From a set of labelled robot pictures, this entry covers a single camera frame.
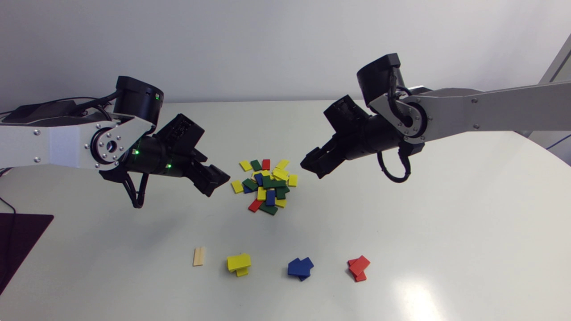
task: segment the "green block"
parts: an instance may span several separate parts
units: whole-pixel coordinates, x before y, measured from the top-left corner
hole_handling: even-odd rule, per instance
[[[284,180],[272,180],[270,181],[270,188],[286,187],[286,182]]]
[[[262,166],[260,165],[260,162],[258,162],[257,159],[253,160],[250,162],[250,165],[252,165],[252,168],[255,171],[261,171],[262,170]]]
[[[286,199],[286,191],[284,191],[283,188],[276,188],[276,198]]]
[[[254,183],[250,178],[245,179],[244,182],[242,182],[242,184],[244,184],[244,186],[247,186],[252,191],[258,190],[258,184]]]
[[[278,208],[275,206],[267,206],[266,204],[262,204],[260,205],[260,209],[266,213],[272,214],[272,215],[276,215],[276,213],[278,212]]]
[[[264,188],[270,188],[270,185],[272,185],[272,179],[269,176],[262,177],[262,186],[264,186]]]
[[[276,187],[276,198],[286,199],[286,193],[288,192],[289,192],[289,187],[287,186]]]

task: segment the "robotic arm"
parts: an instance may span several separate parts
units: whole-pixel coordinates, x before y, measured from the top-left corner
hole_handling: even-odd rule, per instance
[[[568,130],[571,82],[482,92],[474,89],[407,89],[397,54],[388,54],[357,72],[369,115],[347,95],[324,112],[335,134],[322,148],[310,151],[301,167],[319,178],[344,160],[377,154],[392,181],[411,174],[408,157],[424,143],[465,131]],[[382,152],[399,147],[403,177],[391,175]]]
[[[230,176],[195,146],[204,134],[196,123],[177,115],[158,133],[163,92],[131,77],[120,76],[116,92],[76,105],[53,101],[17,108],[0,123],[0,167],[56,164],[99,170],[103,179],[124,185],[135,208],[141,208],[150,174],[185,176],[210,196]],[[114,112],[104,107],[116,99]],[[100,113],[86,115],[96,108]],[[143,176],[136,191],[129,172]]]

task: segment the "blue cable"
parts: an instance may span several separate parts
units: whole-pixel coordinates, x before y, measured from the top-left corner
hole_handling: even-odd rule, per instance
[[[553,144],[553,145],[551,145],[551,146],[547,147],[546,149],[547,149],[547,150],[548,150],[548,149],[550,149],[551,147],[553,147],[553,146],[555,146],[555,145],[557,145],[557,144],[561,143],[562,141],[564,141],[564,140],[568,139],[569,137],[571,137],[571,134],[569,134],[569,135],[567,135],[567,136],[565,136],[565,137],[561,138],[561,139],[560,139],[560,140],[558,140],[558,141],[557,141],[555,144]]]

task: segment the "red block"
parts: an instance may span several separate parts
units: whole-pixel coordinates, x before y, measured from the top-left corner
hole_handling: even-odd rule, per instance
[[[363,273],[369,264],[371,264],[369,260],[361,255],[351,266],[349,266],[349,271],[351,271],[353,275],[357,276]]]
[[[357,259],[349,260],[349,261],[347,261],[347,264],[351,267],[353,265],[353,263],[355,263],[355,261],[357,261]],[[367,279],[365,272],[361,272],[361,274],[359,274],[359,275],[355,275],[355,273],[353,273],[353,271],[351,271],[351,273],[353,274],[353,277],[355,278],[355,282],[365,281]]]
[[[270,170],[270,160],[269,159],[263,159],[262,160],[262,170],[264,170],[264,171]]]
[[[365,272],[363,272],[363,273],[361,273],[355,277],[355,282],[365,281],[366,279],[367,279],[367,276],[365,275]]]
[[[255,199],[252,204],[250,204],[250,206],[248,206],[248,209],[254,213],[256,213],[256,211],[260,208],[260,205],[262,205],[262,203],[264,203],[263,200],[257,200]]]

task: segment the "white table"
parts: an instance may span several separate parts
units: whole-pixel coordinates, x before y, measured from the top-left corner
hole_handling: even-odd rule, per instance
[[[155,177],[146,204],[96,171],[37,166],[0,179],[19,212],[55,219],[0,296],[11,320],[565,320],[571,315],[571,170],[515,133],[429,142],[390,182],[376,157],[322,180],[299,162],[333,133],[331,102],[194,103],[198,149],[234,179],[243,159],[291,160],[300,175],[276,216],[230,184],[211,198]],[[395,173],[396,150],[385,153]],[[196,246],[206,263],[192,267]],[[226,256],[251,255],[237,278]],[[368,280],[347,260],[365,255]],[[310,257],[304,282],[287,263]]]

